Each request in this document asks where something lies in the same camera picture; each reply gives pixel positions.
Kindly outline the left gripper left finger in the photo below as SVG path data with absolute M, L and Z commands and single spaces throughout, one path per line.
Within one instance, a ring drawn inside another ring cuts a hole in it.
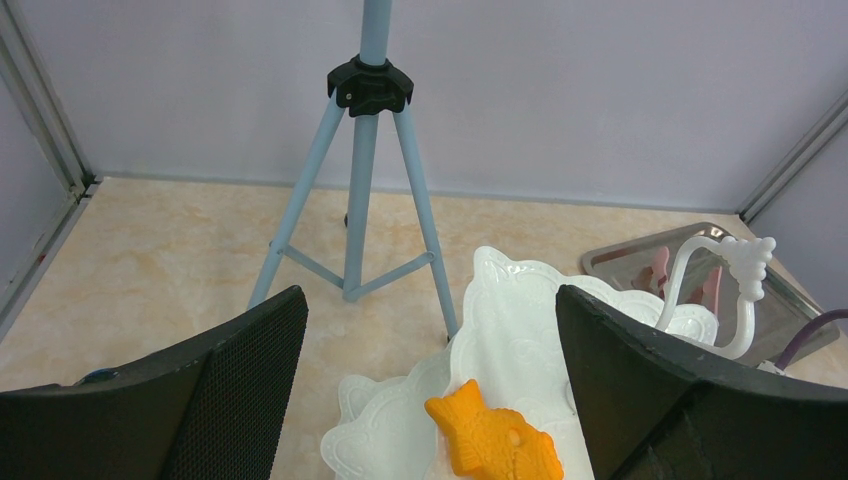
M 308 319 L 291 286 L 109 381 L 1 395 L 5 479 L 266 479 Z

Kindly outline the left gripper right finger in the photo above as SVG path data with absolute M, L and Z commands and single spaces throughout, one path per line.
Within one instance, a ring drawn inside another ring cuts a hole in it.
M 847 393 L 739 364 L 573 285 L 555 312 L 597 479 L 843 479 Z

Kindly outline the pink handled tongs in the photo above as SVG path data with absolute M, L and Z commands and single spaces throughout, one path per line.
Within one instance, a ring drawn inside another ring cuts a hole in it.
M 670 250 L 660 247 L 656 250 L 651 263 L 642 268 L 631 286 L 636 290 L 645 291 L 665 299 L 664 285 L 668 281 L 668 263 Z M 707 308 L 715 316 L 719 313 L 719 291 L 722 266 L 715 266 L 708 271 L 706 278 L 701 281 L 690 293 L 686 303 L 700 304 Z

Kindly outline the white tiered pillow stand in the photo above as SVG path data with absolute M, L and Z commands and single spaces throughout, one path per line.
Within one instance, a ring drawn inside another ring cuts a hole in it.
M 619 291 L 592 276 L 566 276 L 545 263 L 514 261 L 482 246 L 474 254 L 462 326 L 447 348 L 402 377 L 382 382 L 360 375 L 344 378 L 338 389 L 341 417 L 323 436 L 321 456 L 339 479 L 451 478 L 447 444 L 424 405 L 472 379 L 489 406 L 516 410 L 552 436 L 567 478 L 589 479 L 592 467 L 557 328 L 559 288 L 577 286 L 652 332 L 735 360 L 753 342 L 754 305 L 764 295 L 775 245 L 772 238 L 690 238 L 675 258 L 664 297 Z M 678 302 L 686 265 L 698 249 L 722 258 L 739 285 L 740 325 L 721 348 L 715 343 L 717 317 L 693 301 Z

